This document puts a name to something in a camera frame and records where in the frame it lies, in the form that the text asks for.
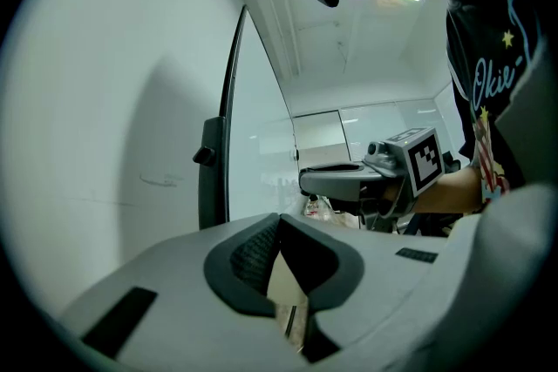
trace white ceiling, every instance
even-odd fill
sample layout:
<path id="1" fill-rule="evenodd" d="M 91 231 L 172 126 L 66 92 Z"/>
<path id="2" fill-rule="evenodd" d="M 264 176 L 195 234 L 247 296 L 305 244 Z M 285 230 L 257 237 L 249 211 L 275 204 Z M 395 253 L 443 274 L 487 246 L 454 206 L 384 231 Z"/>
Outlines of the white ceiling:
<path id="1" fill-rule="evenodd" d="M 366 77 L 373 82 L 375 66 L 394 63 L 406 64 L 427 96 L 447 84 L 440 69 L 446 57 L 445 0 L 342 0 L 333 9 L 317 0 L 244 2 L 283 86 L 303 78 L 323 88 L 340 77 L 345 84 Z"/>

